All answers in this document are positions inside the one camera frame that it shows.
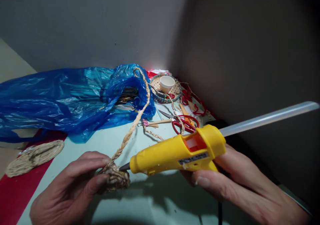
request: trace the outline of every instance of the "gray wall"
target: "gray wall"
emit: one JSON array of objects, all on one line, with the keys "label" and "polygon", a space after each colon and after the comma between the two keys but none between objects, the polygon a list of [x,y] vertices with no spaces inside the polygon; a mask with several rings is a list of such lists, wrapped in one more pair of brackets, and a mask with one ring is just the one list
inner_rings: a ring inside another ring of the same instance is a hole
[{"label": "gray wall", "polygon": [[[198,0],[179,77],[230,124],[320,102],[315,32],[300,0]],[[319,112],[241,133],[276,177],[310,201]]]},{"label": "gray wall", "polygon": [[0,0],[0,38],[38,72],[126,63],[175,72],[186,2]]}]

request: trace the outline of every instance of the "hand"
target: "hand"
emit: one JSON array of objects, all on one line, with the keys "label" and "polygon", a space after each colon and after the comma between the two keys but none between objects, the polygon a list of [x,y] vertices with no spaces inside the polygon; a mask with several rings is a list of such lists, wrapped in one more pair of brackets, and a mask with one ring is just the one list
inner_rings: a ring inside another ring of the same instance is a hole
[{"label": "hand", "polygon": [[79,224],[93,195],[109,179],[109,175],[94,173],[109,161],[107,155],[86,152],[70,163],[34,200],[32,224]]},{"label": "hand", "polygon": [[260,224],[306,224],[308,214],[260,172],[245,155],[226,144],[227,152],[214,162],[230,174],[199,170],[189,176],[217,200],[226,199]]}]

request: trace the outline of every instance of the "glue gun nozzle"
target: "glue gun nozzle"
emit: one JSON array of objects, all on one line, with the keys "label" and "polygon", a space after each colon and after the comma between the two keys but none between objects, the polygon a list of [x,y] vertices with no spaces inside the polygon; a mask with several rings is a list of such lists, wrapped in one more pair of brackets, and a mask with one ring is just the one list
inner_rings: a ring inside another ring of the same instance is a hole
[{"label": "glue gun nozzle", "polygon": [[122,171],[122,172],[127,171],[127,170],[130,170],[130,163],[127,163],[119,168],[119,171]]}]

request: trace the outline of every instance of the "braided twine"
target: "braided twine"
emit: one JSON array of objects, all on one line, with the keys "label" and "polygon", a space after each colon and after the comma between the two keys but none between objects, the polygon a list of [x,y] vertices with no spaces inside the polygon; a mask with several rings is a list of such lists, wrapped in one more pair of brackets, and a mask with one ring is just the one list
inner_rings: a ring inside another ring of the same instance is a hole
[{"label": "braided twine", "polygon": [[[127,171],[119,171],[119,166],[116,166],[114,161],[122,154],[123,149],[125,148],[125,146],[128,144],[133,132],[135,131],[139,121],[141,120],[141,116],[143,115],[146,107],[149,105],[150,103],[150,89],[149,89],[149,85],[143,72],[141,71],[141,69],[139,68],[135,68],[134,69],[134,75],[136,77],[138,77],[135,74],[135,71],[139,70],[141,75],[142,75],[142,79],[146,85],[146,91],[147,91],[147,103],[145,104],[145,106],[143,107],[142,110],[138,111],[138,114],[135,118],[135,120],[132,123],[132,126],[129,130],[129,132],[125,135],[125,137],[123,138],[122,144],[121,146],[118,148],[118,150],[116,151],[116,153],[112,156],[111,161],[102,169],[100,170],[99,174],[104,173],[104,174],[109,174],[110,178],[109,180],[100,188],[99,193],[111,193],[116,191],[117,189],[125,189],[128,188],[130,186],[130,177],[129,177],[129,173]],[[172,105],[172,109],[173,109],[173,113],[174,115],[178,118],[178,120],[180,121],[180,123],[182,124],[182,130],[181,130],[181,134],[183,135],[184,131],[185,131],[185,127],[183,122],[181,121],[181,118],[179,116],[177,116],[176,113],[176,109],[174,108],[174,103],[173,100],[170,98],[171,100],[171,105]],[[149,131],[146,129],[146,126],[143,126],[145,132],[153,135],[154,137],[164,141],[164,139],[159,136],[158,134],[154,134],[153,132]]]}]

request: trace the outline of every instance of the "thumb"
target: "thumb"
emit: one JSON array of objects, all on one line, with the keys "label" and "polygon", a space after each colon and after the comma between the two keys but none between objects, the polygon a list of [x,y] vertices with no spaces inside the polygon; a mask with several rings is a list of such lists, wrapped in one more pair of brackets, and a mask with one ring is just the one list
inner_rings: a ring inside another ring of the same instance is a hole
[{"label": "thumb", "polygon": [[258,194],[236,184],[219,172],[198,170],[193,173],[192,180],[218,200],[226,199],[251,216],[254,211],[251,211],[252,208],[248,204],[255,204],[261,200]]},{"label": "thumb", "polygon": [[110,175],[99,174],[90,179],[83,188],[79,197],[72,204],[70,213],[75,213],[75,216],[81,216],[88,208],[93,196],[98,192],[99,188],[107,182]]},{"label": "thumb", "polygon": [[90,203],[93,195],[95,195],[98,192],[99,188],[107,182],[109,177],[110,175],[108,174],[99,174],[90,179],[79,196],[81,202]]}]

